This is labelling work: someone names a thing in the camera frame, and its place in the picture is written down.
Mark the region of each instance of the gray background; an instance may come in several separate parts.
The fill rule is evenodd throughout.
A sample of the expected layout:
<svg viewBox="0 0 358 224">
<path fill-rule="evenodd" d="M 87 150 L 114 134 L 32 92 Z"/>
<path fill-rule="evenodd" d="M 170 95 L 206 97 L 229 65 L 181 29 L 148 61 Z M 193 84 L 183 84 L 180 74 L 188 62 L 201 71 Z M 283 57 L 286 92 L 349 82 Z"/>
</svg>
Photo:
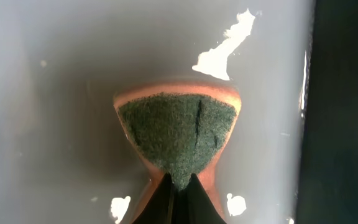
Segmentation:
<svg viewBox="0 0 358 224">
<path fill-rule="evenodd" d="M 217 188 L 226 216 L 227 193 L 246 200 L 229 223 L 288 223 L 311 5 L 0 0 L 0 223 L 112 223 L 111 199 L 130 195 L 127 223 L 149 178 L 118 123 L 113 94 L 154 78 L 206 77 L 191 66 L 247 8 L 258 16 L 228 58 L 243 106 Z"/>
</svg>

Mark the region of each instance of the white spot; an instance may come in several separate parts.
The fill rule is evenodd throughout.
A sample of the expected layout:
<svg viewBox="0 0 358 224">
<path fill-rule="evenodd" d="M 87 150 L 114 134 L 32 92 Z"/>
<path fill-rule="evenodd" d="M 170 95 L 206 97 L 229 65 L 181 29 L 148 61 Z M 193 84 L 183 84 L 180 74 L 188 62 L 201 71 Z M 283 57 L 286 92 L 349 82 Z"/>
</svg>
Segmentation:
<svg viewBox="0 0 358 224">
<path fill-rule="evenodd" d="M 41 67 L 42 67 L 42 68 L 45 68 L 45 67 L 48 65 L 48 63 L 47 63 L 46 60 L 42 60 L 42 61 L 40 62 L 40 64 L 41 64 Z"/>
<path fill-rule="evenodd" d="M 116 224 L 119 224 L 124 218 L 125 213 L 128 210 L 129 202 L 131 201 L 130 196 L 124 198 L 113 198 L 111 200 L 111 215 L 116 218 Z"/>
<path fill-rule="evenodd" d="M 235 196 L 231 198 L 233 194 L 227 194 L 227 209 L 229 210 L 230 216 L 241 215 L 246 209 L 246 200 L 241 196 Z"/>
<path fill-rule="evenodd" d="M 226 71 L 227 57 L 250 35 L 255 16 L 247 9 L 245 13 L 237 15 L 237 20 L 237 24 L 224 32 L 226 40 L 215 49 L 199 54 L 197 64 L 192 66 L 194 71 L 222 80 L 230 80 Z"/>
<path fill-rule="evenodd" d="M 305 51 L 305 65 L 303 66 L 303 83 L 301 90 L 301 110 L 305 108 L 305 85 L 306 85 L 306 51 Z"/>
</svg>

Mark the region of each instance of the gray surface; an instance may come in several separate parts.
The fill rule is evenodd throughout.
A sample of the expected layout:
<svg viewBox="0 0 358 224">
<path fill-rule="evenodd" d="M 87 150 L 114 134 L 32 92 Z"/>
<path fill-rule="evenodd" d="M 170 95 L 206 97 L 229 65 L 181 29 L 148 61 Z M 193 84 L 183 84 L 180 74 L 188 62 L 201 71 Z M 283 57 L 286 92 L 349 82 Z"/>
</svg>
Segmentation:
<svg viewBox="0 0 358 224">
<path fill-rule="evenodd" d="M 243 107 L 218 190 L 229 223 L 288 223 L 298 170 L 309 0 L 0 0 L 0 223 L 112 223 L 113 197 L 148 181 L 118 123 L 118 88 L 193 72 L 247 7 L 252 34 L 228 59 Z"/>
</svg>

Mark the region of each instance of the green granular material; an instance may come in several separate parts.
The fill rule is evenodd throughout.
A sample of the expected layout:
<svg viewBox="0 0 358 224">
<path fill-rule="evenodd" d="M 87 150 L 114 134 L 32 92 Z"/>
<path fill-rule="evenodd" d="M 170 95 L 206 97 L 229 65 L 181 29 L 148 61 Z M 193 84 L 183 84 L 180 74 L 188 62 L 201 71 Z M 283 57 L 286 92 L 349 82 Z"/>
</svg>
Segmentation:
<svg viewBox="0 0 358 224">
<path fill-rule="evenodd" d="M 184 189 L 222 148 L 236 111 L 207 95 L 161 93 L 130 101 L 119 116 L 140 153 Z"/>
</svg>

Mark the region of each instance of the crack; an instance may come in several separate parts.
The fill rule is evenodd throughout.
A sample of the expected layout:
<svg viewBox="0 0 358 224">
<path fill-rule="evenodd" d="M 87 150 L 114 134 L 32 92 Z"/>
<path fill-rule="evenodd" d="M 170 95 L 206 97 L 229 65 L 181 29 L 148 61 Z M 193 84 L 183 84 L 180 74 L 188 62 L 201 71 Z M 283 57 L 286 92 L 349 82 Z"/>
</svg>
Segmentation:
<svg viewBox="0 0 358 224">
<path fill-rule="evenodd" d="M 215 135 L 214 136 L 214 143 L 215 143 L 215 148 L 218 147 L 218 137 Z"/>
<path fill-rule="evenodd" d="M 199 126 L 200 126 L 200 116 L 201 116 L 201 100 L 198 100 L 198 109 L 196 114 L 196 144 L 198 143 L 198 136 L 200 135 Z"/>
</svg>

